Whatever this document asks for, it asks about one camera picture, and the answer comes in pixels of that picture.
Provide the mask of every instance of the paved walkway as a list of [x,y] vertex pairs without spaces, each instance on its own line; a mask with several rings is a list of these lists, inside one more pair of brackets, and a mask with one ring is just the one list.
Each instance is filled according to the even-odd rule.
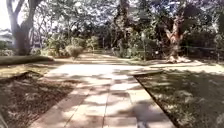
[[44,78],[79,84],[30,128],[174,128],[131,76],[147,70],[116,57],[93,54],[62,65]]

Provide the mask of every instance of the soil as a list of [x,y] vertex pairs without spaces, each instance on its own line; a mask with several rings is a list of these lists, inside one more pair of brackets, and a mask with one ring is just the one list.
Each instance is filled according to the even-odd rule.
[[27,128],[72,91],[71,82],[39,80],[28,71],[0,80],[0,113],[9,128]]

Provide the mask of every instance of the grass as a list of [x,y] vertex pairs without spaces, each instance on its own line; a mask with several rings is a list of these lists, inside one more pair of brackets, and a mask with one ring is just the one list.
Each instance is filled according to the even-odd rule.
[[177,128],[224,128],[224,76],[176,70],[136,78]]
[[1,56],[0,65],[16,65],[16,64],[26,64],[34,63],[40,61],[53,61],[53,59],[45,56]]

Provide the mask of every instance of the tree trunk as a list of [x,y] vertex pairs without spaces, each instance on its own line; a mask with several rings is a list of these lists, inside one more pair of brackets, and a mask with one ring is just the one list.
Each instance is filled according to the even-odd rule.
[[18,14],[22,8],[25,0],[20,0],[18,5],[13,11],[12,0],[7,0],[7,10],[11,23],[11,31],[13,36],[13,45],[16,55],[29,55],[30,54],[30,30],[33,28],[33,17],[36,7],[42,0],[29,0],[29,15],[25,21],[19,26],[17,22]]
[[29,55],[30,54],[30,28],[24,22],[21,26],[12,25],[13,45],[15,55]]
[[170,39],[170,53],[169,53],[169,61],[170,62],[177,62],[179,55],[179,49],[180,49],[180,38],[179,37],[172,37]]
[[168,61],[172,63],[176,63],[179,59],[178,52],[180,50],[180,43],[182,40],[182,36],[179,33],[179,24],[181,22],[180,16],[177,16],[173,23],[173,30],[172,33],[165,28],[166,35],[170,40],[170,52],[168,56]]

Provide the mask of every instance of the shrub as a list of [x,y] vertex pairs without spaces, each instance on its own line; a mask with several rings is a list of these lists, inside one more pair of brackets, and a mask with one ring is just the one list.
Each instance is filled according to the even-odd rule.
[[0,50],[0,56],[13,56],[14,52],[12,50]]
[[96,36],[92,36],[88,40],[86,40],[87,48],[90,50],[95,50],[99,47],[99,38]]
[[2,56],[0,65],[25,64],[39,61],[53,61],[53,59],[44,56]]
[[40,48],[32,48],[31,55],[40,55],[41,54],[41,49]]
[[76,47],[86,47],[86,40],[79,37],[72,37],[72,45]]
[[83,47],[75,47],[74,45],[69,45],[66,47],[66,51],[70,55],[70,57],[76,59],[83,52]]

